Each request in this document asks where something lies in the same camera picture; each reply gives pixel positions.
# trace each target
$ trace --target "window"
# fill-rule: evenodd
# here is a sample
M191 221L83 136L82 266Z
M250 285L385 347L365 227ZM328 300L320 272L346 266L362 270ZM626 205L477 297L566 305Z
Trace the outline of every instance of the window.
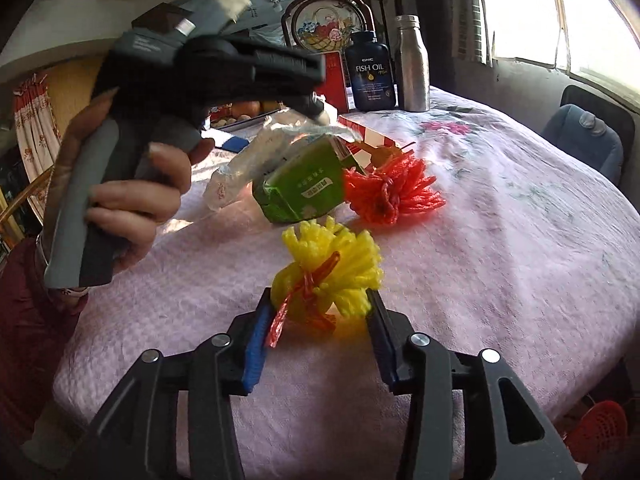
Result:
M486 6L495 57L567 70L640 107L640 48L610 0L486 0Z
M560 25L556 0L485 0L495 57L555 65Z

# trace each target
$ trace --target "table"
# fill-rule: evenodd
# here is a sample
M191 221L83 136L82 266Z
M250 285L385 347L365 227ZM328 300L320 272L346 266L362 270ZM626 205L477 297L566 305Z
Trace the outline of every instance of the table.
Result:
M386 305L449 349L498 349L551 418L617 362L640 304L640 218L603 176L487 106L432 89L433 108L352 119L415 141L444 208L373 228ZM212 154L152 251L92 291L58 371L56 400L89 421L147 348L193 349L253 309L290 262L250 195L208 214ZM362 226L347 206L335 215ZM184 399L178 462L188 468ZM248 479L394 478L408 399L380 381L362 322L331 338L287 326L254 394L233 401ZM461 415L455 424L460 448ZM460 468L460 452L455 463Z

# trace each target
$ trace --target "decorative plate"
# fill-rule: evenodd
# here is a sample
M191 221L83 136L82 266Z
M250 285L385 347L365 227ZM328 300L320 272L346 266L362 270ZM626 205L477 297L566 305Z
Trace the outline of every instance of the decorative plate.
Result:
M343 50L352 32L366 28L362 13L346 0L311 0L291 20L294 40L312 52Z

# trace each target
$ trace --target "curtain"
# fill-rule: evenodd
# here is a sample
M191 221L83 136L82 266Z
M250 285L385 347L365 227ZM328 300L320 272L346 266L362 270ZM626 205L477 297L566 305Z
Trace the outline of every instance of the curtain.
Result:
M53 164L60 149L60 133L53 118L46 75L34 74L14 90L14 120L20 155L29 182ZM46 190L29 198L42 222Z
M484 0L450 0L452 56L492 65L493 32Z

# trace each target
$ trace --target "hand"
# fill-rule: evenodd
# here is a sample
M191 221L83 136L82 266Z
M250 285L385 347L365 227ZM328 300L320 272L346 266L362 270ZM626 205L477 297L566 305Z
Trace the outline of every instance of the hand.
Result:
M60 200L74 161L84 139L107 117L115 94L114 90L95 98L66 129L47 193L42 229L42 249L47 259ZM114 272L121 272L146 256L156 238L156 226L178 211L180 196L191 187L191 165L203 161L213 147L213 139L202 139L187 155L173 146L152 142L148 151L151 163L168 177L171 185L145 180L115 180L94 186L86 220L131 242L127 251L116 260Z

